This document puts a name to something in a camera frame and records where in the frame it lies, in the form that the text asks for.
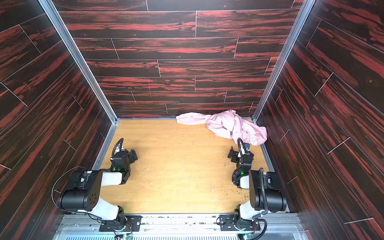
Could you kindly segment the pink zip jacket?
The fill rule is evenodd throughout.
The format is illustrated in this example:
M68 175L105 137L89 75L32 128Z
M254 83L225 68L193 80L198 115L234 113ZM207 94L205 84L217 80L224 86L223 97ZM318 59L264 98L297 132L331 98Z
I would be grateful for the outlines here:
M244 143L259 146L267 141L267 129L243 119L234 110L227 110L213 115L185 113L176 116L182 125L205 124L216 136L234 140L242 139Z

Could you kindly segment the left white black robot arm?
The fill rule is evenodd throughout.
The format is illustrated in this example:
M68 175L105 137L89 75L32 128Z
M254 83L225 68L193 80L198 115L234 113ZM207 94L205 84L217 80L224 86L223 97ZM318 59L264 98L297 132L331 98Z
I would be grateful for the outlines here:
M124 139L121 138L115 144L109 169L83 170L71 176L59 197L59 209L71 213L87 213L118 229L127 225L123 207L110 204L100 197L102 187L126 184L131 176L131 164L138 160L135 150L128 151L123 143Z

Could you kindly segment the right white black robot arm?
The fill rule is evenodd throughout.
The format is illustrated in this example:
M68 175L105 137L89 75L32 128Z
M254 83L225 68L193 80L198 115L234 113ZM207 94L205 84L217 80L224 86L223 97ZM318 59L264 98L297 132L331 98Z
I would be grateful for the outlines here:
M249 191L249 200L235 208L231 224L240 230L247 229L261 216L286 210L287 199L275 172L265 173L262 168L252 170L254 154L248 149L238 152L231 148L228 158L237 167L232 174L232 184Z

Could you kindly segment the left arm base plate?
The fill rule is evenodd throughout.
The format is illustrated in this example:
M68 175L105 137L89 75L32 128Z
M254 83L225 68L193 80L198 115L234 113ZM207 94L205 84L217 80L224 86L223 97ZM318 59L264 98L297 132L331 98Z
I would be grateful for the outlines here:
M102 220L100 232L138 232L141 227L142 216L125 215L122 220Z

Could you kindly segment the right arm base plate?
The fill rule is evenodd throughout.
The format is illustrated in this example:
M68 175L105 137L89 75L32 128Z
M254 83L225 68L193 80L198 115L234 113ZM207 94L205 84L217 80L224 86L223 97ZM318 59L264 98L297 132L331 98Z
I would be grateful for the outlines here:
M234 214L220 215L216 224L220 226L221 231L259 231L259 224L254 224L251 220L243 220Z

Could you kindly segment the aluminium front rail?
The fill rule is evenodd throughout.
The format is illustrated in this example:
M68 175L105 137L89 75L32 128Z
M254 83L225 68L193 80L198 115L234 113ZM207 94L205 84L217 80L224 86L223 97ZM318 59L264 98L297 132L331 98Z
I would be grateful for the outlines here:
M226 225L219 214L133 214L134 229L102 232L101 223L87 215L66 215L54 235L55 240L237 240L240 235L261 231L239 231ZM268 214L263 240L308 240L309 232L297 214Z

